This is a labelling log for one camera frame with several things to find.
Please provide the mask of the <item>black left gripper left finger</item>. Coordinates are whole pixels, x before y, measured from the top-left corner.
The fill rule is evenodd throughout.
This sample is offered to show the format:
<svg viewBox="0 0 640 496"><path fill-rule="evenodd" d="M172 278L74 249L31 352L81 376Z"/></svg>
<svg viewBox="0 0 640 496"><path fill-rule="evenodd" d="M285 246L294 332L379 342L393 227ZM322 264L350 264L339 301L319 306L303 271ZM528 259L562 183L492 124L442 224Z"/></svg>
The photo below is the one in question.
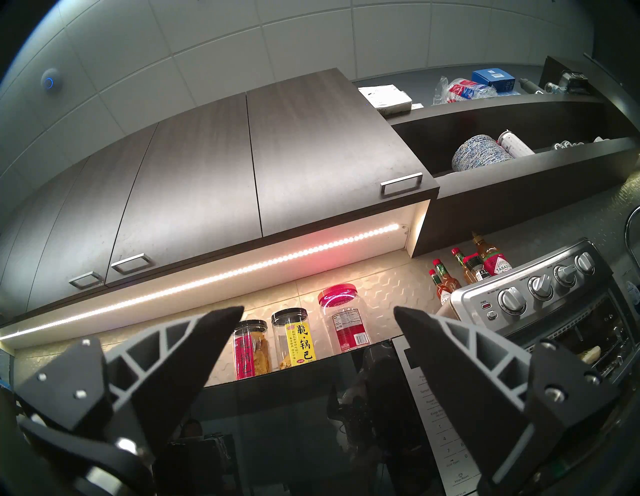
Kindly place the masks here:
<svg viewBox="0 0 640 496"><path fill-rule="evenodd" d="M138 332L104 352L88 337L16 388L31 440L111 446L126 440L158 455L206 384L243 306Z"/></svg>

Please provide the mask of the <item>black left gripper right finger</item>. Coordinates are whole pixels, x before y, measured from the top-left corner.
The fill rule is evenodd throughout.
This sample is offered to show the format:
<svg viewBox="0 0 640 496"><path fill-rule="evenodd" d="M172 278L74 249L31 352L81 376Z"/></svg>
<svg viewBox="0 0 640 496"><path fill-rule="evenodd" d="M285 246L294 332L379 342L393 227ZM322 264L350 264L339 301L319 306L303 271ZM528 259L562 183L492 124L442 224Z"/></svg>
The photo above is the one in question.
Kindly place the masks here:
<svg viewBox="0 0 640 496"><path fill-rule="evenodd" d="M620 388L559 342L529 353L456 319L403 306L394 318L479 485L556 485L605 442Z"/></svg>

